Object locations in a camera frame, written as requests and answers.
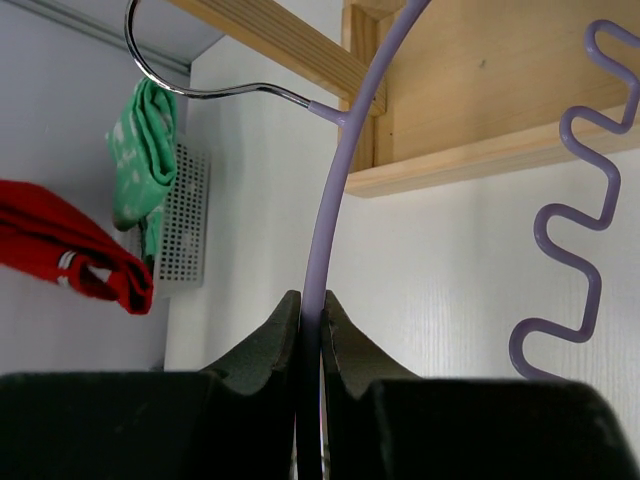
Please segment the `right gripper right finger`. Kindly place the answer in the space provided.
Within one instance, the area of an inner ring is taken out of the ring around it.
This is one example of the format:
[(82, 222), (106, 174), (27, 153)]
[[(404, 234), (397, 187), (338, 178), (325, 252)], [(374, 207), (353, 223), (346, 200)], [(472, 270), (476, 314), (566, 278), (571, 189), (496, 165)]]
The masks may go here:
[(364, 334), (332, 291), (325, 297), (321, 347), (330, 477), (390, 479), (377, 400), (370, 386), (418, 376)]

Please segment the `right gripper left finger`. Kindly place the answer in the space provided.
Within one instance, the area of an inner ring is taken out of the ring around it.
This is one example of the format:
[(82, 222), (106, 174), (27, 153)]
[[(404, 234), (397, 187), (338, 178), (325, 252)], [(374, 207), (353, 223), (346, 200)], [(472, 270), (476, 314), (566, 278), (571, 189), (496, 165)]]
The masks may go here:
[(211, 380), (197, 425), (199, 479), (287, 479), (294, 438), (294, 360), (301, 294), (203, 369)]

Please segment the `red trousers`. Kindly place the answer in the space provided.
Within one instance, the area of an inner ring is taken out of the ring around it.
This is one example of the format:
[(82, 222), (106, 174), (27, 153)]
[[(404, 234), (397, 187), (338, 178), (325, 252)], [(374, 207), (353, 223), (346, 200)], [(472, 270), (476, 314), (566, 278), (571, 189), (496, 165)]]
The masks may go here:
[(1, 182), (1, 263), (89, 298), (147, 314), (153, 279), (84, 213), (28, 182)]

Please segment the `lilac hanger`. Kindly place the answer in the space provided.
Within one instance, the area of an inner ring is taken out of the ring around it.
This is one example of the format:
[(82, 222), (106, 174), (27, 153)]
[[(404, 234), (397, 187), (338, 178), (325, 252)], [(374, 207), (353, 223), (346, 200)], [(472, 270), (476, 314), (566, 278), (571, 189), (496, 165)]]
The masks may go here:
[[(402, 10), (390, 33), (376, 52), (364, 78), (354, 106), (346, 111), (336, 110), (322, 103), (313, 102), (290, 90), (264, 83), (251, 83), (221, 90), (183, 89), (162, 79), (145, 61), (134, 39), (134, 16), (137, 2), (126, 7), (124, 37), (130, 55), (147, 79), (156, 85), (192, 99), (218, 99), (254, 91), (264, 91), (284, 98), (324, 118), (343, 130), (321, 198), (302, 292), (302, 307), (299, 321), (302, 346), (302, 405), (296, 415), (297, 471), (302, 479), (319, 479), (322, 476), (320, 454), (320, 321), (326, 298), (326, 284), (331, 250), (348, 169), (354, 157), (356, 144), (363, 130), (365, 118), (373, 101), (374, 93), (383, 74), (401, 43), (408, 35), (419, 16), (427, 7), (425, 1), (411, 1)], [(525, 378), (551, 380), (553, 374), (531, 365), (524, 355), (524, 341), (534, 332), (571, 342), (589, 341), (594, 333), (598, 316), (602, 278), (599, 270), (588, 260), (565, 250), (554, 243), (547, 225), (551, 218), (562, 217), (592, 231), (607, 229), (617, 206), (621, 175), (618, 168), (604, 155), (581, 143), (572, 130), (575, 119), (581, 118), (613, 134), (625, 134), (634, 124), (639, 105), (639, 79), (622, 63), (602, 52), (596, 35), (605, 32), (633, 48), (638, 47), (639, 38), (610, 20), (596, 20), (586, 29), (584, 46), (590, 60), (604, 70), (624, 81), (628, 88), (628, 100), (620, 121), (585, 106), (574, 106), (566, 110), (559, 124), (559, 135), (565, 148), (574, 156), (599, 168), (607, 177), (608, 185), (599, 217), (592, 217), (569, 205), (552, 203), (542, 207), (534, 221), (534, 237), (538, 247), (550, 258), (582, 272), (588, 281), (588, 292), (581, 326), (576, 329), (541, 318), (527, 318), (513, 329), (509, 339), (509, 356), (514, 368)]]

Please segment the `green white trousers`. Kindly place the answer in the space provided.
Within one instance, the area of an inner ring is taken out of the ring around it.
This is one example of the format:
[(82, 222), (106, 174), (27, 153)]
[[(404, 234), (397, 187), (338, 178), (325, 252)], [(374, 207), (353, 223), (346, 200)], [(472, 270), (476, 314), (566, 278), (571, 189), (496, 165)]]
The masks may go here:
[(116, 167), (113, 223), (142, 229), (143, 255), (157, 254), (164, 201), (176, 176), (177, 106), (173, 93), (143, 78), (106, 136)]

